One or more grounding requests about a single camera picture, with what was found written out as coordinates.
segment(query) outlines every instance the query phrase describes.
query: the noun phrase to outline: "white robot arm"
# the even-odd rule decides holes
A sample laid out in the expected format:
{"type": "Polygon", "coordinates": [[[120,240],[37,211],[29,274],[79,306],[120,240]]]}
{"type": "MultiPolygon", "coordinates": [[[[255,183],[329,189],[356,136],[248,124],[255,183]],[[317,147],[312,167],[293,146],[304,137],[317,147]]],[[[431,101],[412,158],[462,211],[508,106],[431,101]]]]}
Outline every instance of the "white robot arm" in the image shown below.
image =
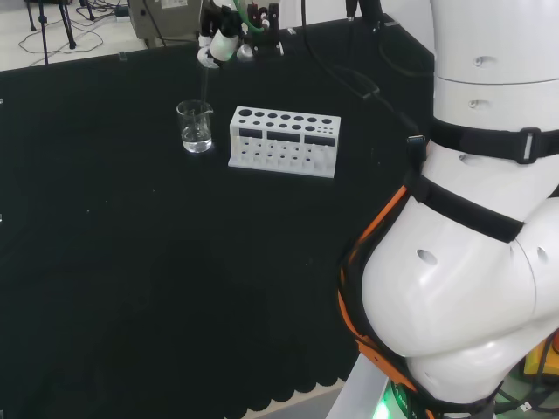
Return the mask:
{"type": "Polygon", "coordinates": [[[283,51],[278,35],[279,13],[276,3],[260,8],[252,3],[245,11],[240,0],[204,0],[198,61],[207,68],[218,68],[233,57],[241,38],[246,42],[238,50],[241,60],[252,59],[259,48],[271,46],[268,49],[273,52],[283,51]]]}
{"type": "Polygon", "coordinates": [[[559,327],[559,2],[431,6],[431,143],[359,292],[373,345],[471,407],[559,327]]]}

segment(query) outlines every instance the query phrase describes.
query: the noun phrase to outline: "black strap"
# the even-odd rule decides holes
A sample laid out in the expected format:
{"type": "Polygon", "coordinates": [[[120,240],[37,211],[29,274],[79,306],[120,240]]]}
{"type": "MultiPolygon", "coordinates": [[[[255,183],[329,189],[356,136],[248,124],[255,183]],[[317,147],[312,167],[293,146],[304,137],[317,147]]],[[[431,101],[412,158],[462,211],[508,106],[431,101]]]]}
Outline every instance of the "black strap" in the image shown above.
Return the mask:
{"type": "Polygon", "coordinates": [[[406,175],[404,185],[416,201],[468,229],[478,231],[495,240],[504,243],[512,242],[524,225],[520,221],[453,194],[450,190],[438,186],[415,170],[406,175]]]}
{"type": "Polygon", "coordinates": [[[540,157],[559,154],[559,130],[546,133],[539,128],[524,128],[520,132],[494,131],[435,120],[431,126],[431,139],[439,146],[470,155],[514,160],[519,164],[531,164],[540,157]]]}

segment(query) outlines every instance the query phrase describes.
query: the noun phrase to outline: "strap buckle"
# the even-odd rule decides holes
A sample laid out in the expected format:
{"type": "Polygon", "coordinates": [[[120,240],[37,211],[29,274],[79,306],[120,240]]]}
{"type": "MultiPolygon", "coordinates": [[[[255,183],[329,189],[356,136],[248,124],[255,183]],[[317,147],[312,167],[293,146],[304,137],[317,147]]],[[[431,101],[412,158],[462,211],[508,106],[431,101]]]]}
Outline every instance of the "strap buckle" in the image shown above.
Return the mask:
{"type": "Polygon", "coordinates": [[[540,156],[542,131],[540,128],[523,128],[520,131],[520,141],[515,147],[514,159],[518,164],[532,164],[540,156]]]}
{"type": "Polygon", "coordinates": [[[421,166],[427,160],[427,140],[425,137],[423,135],[408,137],[407,152],[411,167],[420,172],[421,166]]]}

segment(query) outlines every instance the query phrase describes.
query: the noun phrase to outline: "water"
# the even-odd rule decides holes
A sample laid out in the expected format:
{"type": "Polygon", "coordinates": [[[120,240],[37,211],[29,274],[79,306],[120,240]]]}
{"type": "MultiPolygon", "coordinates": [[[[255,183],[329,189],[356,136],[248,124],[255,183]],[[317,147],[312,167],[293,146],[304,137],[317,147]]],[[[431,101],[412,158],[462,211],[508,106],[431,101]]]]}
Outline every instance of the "water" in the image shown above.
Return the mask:
{"type": "Polygon", "coordinates": [[[211,131],[206,127],[186,127],[182,137],[184,149],[191,153],[203,153],[211,147],[211,131]]]}

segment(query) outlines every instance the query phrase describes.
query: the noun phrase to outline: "tripod leg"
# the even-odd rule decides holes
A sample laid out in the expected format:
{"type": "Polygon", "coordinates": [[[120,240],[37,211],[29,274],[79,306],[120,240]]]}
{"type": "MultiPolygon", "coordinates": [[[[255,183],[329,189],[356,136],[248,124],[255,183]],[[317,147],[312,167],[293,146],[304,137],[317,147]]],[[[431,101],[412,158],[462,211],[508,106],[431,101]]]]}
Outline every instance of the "tripod leg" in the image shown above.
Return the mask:
{"type": "Polygon", "coordinates": [[[25,2],[27,3],[27,11],[29,12],[29,22],[31,23],[31,32],[34,32],[37,30],[37,28],[33,23],[33,15],[31,14],[31,5],[29,4],[29,0],[25,0],[25,2]]]}
{"type": "Polygon", "coordinates": [[[89,20],[94,21],[95,20],[95,16],[93,15],[93,13],[91,12],[91,4],[89,4],[89,0],[84,0],[86,2],[86,6],[87,6],[87,11],[89,11],[89,20]]]}
{"type": "Polygon", "coordinates": [[[43,7],[43,0],[38,0],[38,21],[41,23],[41,31],[43,32],[43,49],[45,50],[45,65],[49,65],[49,52],[46,49],[46,34],[45,34],[46,16],[45,16],[45,9],[43,7]]]}
{"type": "Polygon", "coordinates": [[[74,41],[73,46],[75,48],[76,47],[76,42],[75,42],[75,39],[73,38],[72,20],[70,20],[70,13],[68,13],[68,0],[65,0],[65,2],[64,2],[64,10],[66,12],[66,20],[68,21],[68,29],[70,30],[70,35],[72,36],[72,41],[74,41]]]}
{"type": "Polygon", "coordinates": [[[64,5],[62,4],[63,1],[65,0],[59,0],[60,16],[62,17],[62,22],[64,23],[64,28],[66,29],[66,35],[68,36],[68,43],[70,44],[70,49],[73,50],[76,48],[76,41],[73,40],[72,22],[70,22],[70,19],[66,20],[64,5]]]}

